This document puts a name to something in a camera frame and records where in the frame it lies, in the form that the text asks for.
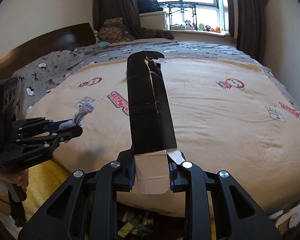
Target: human hand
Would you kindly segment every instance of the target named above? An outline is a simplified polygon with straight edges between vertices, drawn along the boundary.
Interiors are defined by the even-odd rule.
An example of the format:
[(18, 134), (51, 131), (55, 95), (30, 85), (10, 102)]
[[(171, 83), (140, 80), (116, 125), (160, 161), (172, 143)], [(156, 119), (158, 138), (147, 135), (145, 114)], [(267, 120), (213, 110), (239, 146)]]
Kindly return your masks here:
[(18, 173), (7, 173), (0, 168), (0, 183), (2, 181), (17, 184), (17, 186), (21, 186), (25, 189), (29, 185), (29, 170), (26, 169)]

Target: silver screw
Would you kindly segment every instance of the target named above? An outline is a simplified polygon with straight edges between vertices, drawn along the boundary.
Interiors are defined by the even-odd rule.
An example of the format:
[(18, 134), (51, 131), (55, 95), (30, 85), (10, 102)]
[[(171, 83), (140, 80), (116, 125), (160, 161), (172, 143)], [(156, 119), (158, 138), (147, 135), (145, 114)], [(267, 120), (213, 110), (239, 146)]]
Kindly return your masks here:
[(76, 178), (80, 178), (83, 175), (83, 172), (80, 170), (77, 170), (73, 173), (73, 176), (75, 176)]
[(185, 168), (191, 168), (192, 167), (192, 163), (191, 162), (183, 162), (182, 166), (184, 166)]
[(219, 175), (220, 175), (221, 177), (223, 177), (223, 178), (227, 178), (227, 177), (229, 176), (229, 173), (226, 172), (226, 171), (220, 171), (220, 172), (219, 172)]
[(118, 161), (114, 161), (114, 162), (111, 162), (110, 166), (113, 168), (118, 168), (120, 166), (120, 163)]

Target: gray blanket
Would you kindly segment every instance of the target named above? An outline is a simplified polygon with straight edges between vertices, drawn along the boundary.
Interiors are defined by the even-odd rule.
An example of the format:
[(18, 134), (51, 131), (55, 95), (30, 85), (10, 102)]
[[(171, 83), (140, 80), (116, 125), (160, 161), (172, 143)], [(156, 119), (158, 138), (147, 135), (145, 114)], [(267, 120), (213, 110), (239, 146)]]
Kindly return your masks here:
[(162, 52), (166, 57), (222, 58), (256, 64), (285, 95), (295, 109), (300, 110), (285, 86), (274, 78), (270, 69), (263, 67), (256, 60), (238, 51), (236, 48), (202, 42), (164, 41), (134, 43), (106, 48), (100, 48), (97, 44), (94, 44), (88, 47), (77, 48), (74, 52), (67, 50), (52, 52), (33, 61), (13, 74), (14, 77), (19, 78), (15, 101), (16, 117), (24, 119), (26, 112), (35, 103), (81, 67), (89, 64), (127, 59), (130, 54), (142, 50), (156, 50)]

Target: headboard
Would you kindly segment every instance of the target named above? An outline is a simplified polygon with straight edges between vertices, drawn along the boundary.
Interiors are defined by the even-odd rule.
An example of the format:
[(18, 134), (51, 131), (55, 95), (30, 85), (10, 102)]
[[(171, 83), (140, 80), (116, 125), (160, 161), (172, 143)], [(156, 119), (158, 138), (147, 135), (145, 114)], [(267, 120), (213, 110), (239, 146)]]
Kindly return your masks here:
[(53, 51), (71, 50), (96, 43), (89, 23), (65, 27), (36, 37), (0, 58), (0, 80)]

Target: curtain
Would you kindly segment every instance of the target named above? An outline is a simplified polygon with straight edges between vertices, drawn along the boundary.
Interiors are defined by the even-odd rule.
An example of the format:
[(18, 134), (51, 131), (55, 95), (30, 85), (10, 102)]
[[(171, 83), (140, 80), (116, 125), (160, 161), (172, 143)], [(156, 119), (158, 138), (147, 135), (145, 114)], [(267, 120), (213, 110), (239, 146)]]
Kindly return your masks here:
[(238, 0), (237, 49), (262, 63), (265, 47), (265, 5), (262, 0)]
[(93, 0), (94, 29), (100, 30), (104, 21), (120, 17), (135, 39), (173, 39), (167, 31), (141, 28), (137, 0)]

